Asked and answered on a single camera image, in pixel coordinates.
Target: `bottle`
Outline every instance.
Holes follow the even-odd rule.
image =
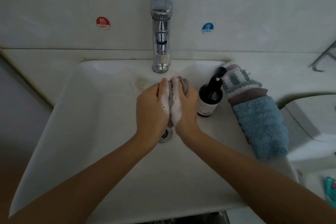
[[[215,75],[210,79],[208,84],[204,84],[198,92],[197,114],[203,117],[212,115],[217,105],[223,98],[221,89],[223,77],[226,73],[224,67],[219,67]]]

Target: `sink basin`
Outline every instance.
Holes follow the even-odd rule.
[[[11,205],[25,205],[115,150],[136,131],[137,96],[163,77],[180,74],[198,90],[221,61],[172,60],[165,74],[152,60],[87,61],[67,82],[27,166]],[[216,140],[254,157],[223,98],[200,128]],[[287,158],[266,162],[295,178]],[[87,223],[139,223],[244,206],[241,197],[189,150],[173,130],[106,196]]]

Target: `faucet spout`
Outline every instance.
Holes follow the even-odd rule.
[[[173,14],[171,0],[150,0],[153,28],[153,71],[165,73],[170,66],[170,18]]]

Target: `red sticker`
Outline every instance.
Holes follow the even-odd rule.
[[[96,23],[97,27],[102,30],[108,30],[111,27],[109,20],[105,17],[98,17]]]

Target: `person's right arm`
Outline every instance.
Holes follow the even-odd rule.
[[[181,118],[174,124],[176,133],[264,222],[336,223],[336,210],[308,189],[203,133],[196,120],[197,91],[189,86],[184,96],[182,84],[176,86],[182,106]]]

